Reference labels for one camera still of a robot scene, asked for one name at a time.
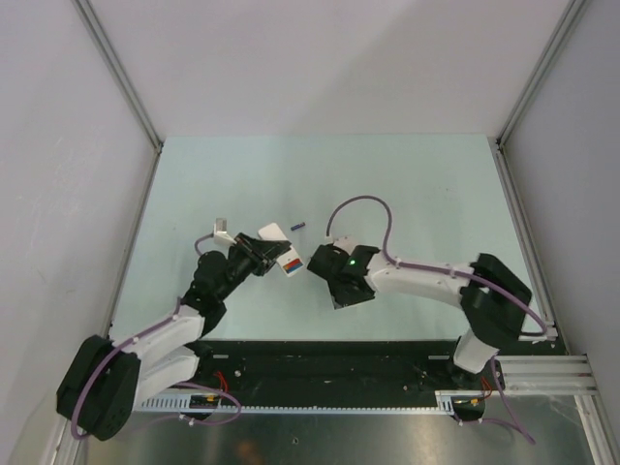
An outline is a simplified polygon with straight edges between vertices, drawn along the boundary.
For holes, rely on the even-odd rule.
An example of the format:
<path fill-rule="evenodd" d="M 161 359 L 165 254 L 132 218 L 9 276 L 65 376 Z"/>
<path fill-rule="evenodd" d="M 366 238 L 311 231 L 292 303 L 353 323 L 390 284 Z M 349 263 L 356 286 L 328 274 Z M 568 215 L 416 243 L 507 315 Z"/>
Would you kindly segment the white red remote control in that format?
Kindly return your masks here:
<path fill-rule="evenodd" d="M 261 240 L 277 242 L 281 246 L 276 263 L 287 277 L 295 276 L 304 268 L 303 259 L 276 223 L 270 223 L 259 229 L 258 236 Z"/>

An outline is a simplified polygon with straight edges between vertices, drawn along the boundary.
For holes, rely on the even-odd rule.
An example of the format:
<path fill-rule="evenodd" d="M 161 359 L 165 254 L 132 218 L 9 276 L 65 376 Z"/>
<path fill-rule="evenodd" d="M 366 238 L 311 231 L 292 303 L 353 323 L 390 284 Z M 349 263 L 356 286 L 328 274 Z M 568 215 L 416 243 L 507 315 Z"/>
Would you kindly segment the blue battery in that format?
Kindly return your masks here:
<path fill-rule="evenodd" d="M 303 269 L 303 265 L 287 267 L 285 271 L 288 276 L 293 276 L 296 273 L 298 273 L 301 269 Z"/>

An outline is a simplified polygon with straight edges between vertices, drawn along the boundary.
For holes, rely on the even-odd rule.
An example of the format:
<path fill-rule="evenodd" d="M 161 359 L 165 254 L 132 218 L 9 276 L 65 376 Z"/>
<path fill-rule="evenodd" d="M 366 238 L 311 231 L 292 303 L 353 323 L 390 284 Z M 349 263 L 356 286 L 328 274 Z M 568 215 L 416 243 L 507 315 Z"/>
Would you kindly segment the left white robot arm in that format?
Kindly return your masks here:
<path fill-rule="evenodd" d="M 167 388 L 207 385 L 214 364 L 190 344 L 220 323 L 227 298 L 248 277 L 267 274 L 293 250 L 274 223 L 256 237 L 212 232 L 209 238 L 227 250 L 199 254 L 189 289 L 164 319 L 124 339 L 92 335 L 81 343 L 56 391 L 56 411 L 76 440 L 112 438 L 135 407 Z"/>

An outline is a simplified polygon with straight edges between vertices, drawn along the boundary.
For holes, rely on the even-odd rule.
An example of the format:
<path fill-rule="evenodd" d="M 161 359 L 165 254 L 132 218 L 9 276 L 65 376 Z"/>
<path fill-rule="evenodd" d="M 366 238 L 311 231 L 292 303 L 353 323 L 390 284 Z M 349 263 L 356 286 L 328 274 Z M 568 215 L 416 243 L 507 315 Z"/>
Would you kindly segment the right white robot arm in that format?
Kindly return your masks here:
<path fill-rule="evenodd" d="M 480 254 L 460 265 L 390 260 L 384 251 L 345 240 L 321 245 L 308 270 L 326 281 L 336 309 L 356 306 L 376 294 L 433 299 L 460 309 L 469 328 L 447 364 L 449 381 L 470 388 L 487 362 L 522 335 L 532 292 L 499 259 Z"/>

